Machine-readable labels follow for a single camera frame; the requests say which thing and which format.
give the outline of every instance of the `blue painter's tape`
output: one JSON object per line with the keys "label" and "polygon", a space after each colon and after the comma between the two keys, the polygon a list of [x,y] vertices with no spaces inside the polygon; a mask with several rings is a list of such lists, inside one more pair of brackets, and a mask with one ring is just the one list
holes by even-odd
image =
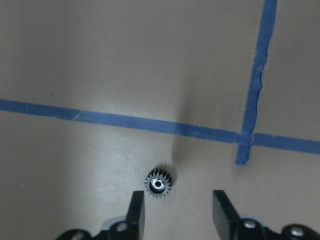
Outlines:
{"label": "blue painter's tape", "polygon": [[244,143],[244,138],[238,132],[143,117],[85,111],[1,99],[0,110],[91,124],[147,130],[231,144]]}
{"label": "blue painter's tape", "polygon": [[262,75],[268,58],[268,47],[273,35],[277,0],[264,0],[258,40],[255,47],[251,80],[246,98],[241,132],[246,137],[245,145],[239,145],[235,163],[244,166],[249,161],[252,134],[258,117],[258,104],[262,89]]}
{"label": "blue painter's tape", "polygon": [[286,136],[255,133],[253,134],[252,145],[302,153],[320,154],[320,141]]}

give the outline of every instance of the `small metal gear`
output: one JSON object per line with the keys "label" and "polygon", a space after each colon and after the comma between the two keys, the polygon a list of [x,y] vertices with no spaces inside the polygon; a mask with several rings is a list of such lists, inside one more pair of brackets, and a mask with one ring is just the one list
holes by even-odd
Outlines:
{"label": "small metal gear", "polygon": [[162,198],[168,195],[172,184],[170,173],[158,168],[149,172],[144,182],[147,192],[156,198]]}

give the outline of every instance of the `gray surface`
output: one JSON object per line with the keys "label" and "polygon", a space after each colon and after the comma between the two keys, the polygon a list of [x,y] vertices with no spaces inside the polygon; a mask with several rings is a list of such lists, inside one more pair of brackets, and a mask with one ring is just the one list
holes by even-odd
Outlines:
{"label": "gray surface", "polygon": [[320,140],[320,1],[279,1],[255,131]]}
{"label": "gray surface", "polygon": [[[307,31],[318,3],[303,3],[278,3],[256,132],[319,140],[319,29]],[[249,0],[2,1],[0,98],[239,131],[261,10]],[[236,167],[227,143],[3,111],[0,125],[0,239],[96,234],[160,164],[175,184],[165,199],[146,195],[145,240],[219,239],[212,189],[276,231],[320,231],[319,155],[253,146]]]}

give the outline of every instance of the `vertical blue tape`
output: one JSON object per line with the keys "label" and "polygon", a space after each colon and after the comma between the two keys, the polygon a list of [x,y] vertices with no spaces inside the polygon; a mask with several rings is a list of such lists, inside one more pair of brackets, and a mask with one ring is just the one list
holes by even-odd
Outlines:
{"label": "vertical blue tape", "polygon": [[255,57],[251,71],[251,80],[246,98],[241,130],[243,137],[246,139],[246,143],[245,145],[239,145],[235,160],[235,163],[238,166],[245,166],[250,157],[252,134],[256,127],[258,117],[258,104],[260,91],[262,89],[262,75],[267,62],[270,39],[274,31],[276,6],[277,0],[265,0],[263,4],[258,40],[255,47]]}

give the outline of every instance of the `screw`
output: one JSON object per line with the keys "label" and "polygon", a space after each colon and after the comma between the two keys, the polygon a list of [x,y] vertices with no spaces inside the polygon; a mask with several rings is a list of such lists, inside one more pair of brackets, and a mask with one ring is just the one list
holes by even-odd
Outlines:
{"label": "screw", "polygon": [[256,222],[253,220],[245,220],[243,222],[243,225],[247,228],[247,229],[254,229],[256,227]]}
{"label": "screw", "polygon": [[296,237],[302,237],[304,235],[304,231],[301,229],[301,227],[298,226],[291,227],[290,233]]}
{"label": "screw", "polygon": [[76,234],[74,234],[72,237],[71,237],[71,240],[81,240],[85,237],[84,233],[81,232],[81,231],[78,231]]}
{"label": "screw", "polygon": [[128,228],[128,225],[124,222],[121,222],[118,224],[118,226],[116,226],[116,230],[118,232],[123,232],[123,231],[127,230],[127,228]]}

